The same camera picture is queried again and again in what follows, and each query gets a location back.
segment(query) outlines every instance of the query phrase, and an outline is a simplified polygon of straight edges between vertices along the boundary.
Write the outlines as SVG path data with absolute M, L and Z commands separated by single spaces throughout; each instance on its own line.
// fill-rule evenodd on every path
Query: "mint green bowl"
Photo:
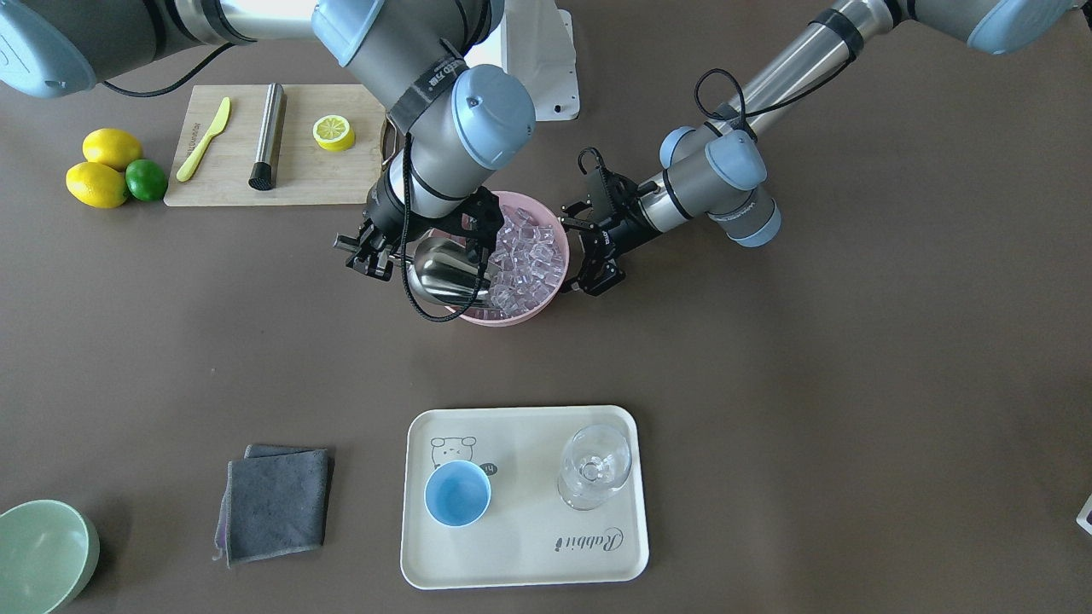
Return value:
M 0 516 L 0 611 L 46 614 L 87 586 L 98 563 L 98 533 L 72 506 L 38 500 Z

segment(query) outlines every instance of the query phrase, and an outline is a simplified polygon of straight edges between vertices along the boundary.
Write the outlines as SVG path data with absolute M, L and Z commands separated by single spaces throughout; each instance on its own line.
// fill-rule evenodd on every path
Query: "clear glass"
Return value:
M 557 492 L 572 509 L 595 509 L 626 485 L 630 460 L 629 440 L 617 428 L 585 426 L 561 452 Z

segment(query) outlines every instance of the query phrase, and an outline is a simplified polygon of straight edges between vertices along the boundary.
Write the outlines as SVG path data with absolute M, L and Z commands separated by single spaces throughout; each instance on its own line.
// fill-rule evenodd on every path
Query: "blue cup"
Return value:
M 451 461 L 425 484 L 425 507 L 440 524 L 465 527 L 485 513 L 492 497 L 489 479 L 470 461 Z

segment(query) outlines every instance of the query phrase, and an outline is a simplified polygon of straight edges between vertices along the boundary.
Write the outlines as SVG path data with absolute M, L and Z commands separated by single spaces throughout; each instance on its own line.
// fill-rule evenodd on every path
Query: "gray cloth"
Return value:
M 321 546 L 331 467 L 323 449 L 260 445 L 229 461 L 214 536 L 227 566 Z

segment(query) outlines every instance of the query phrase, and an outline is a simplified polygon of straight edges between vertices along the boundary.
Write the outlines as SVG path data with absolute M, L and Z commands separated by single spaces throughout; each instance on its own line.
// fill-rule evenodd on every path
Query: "wooden cutting board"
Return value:
M 170 166 L 164 202 L 170 206 L 247 206 L 273 204 L 360 204 L 379 177 L 379 134 L 384 109 L 361 85 L 284 85 L 285 114 L 276 187 L 258 191 L 247 185 L 258 151 L 269 85 L 197 85 Z M 213 139 L 189 181 L 175 174 L 216 115 L 232 98 L 224 132 Z M 328 152 L 314 142 L 311 127 L 324 115 L 341 115 L 356 132 L 356 144 Z

